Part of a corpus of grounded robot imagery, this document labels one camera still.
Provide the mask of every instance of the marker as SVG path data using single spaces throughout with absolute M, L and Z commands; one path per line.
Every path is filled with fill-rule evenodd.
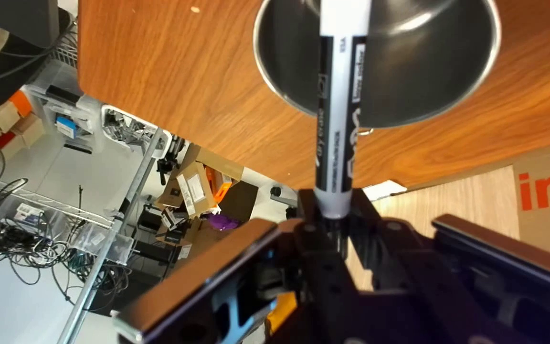
M 349 214 L 370 0 L 320 2 L 314 199 L 322 218 Z

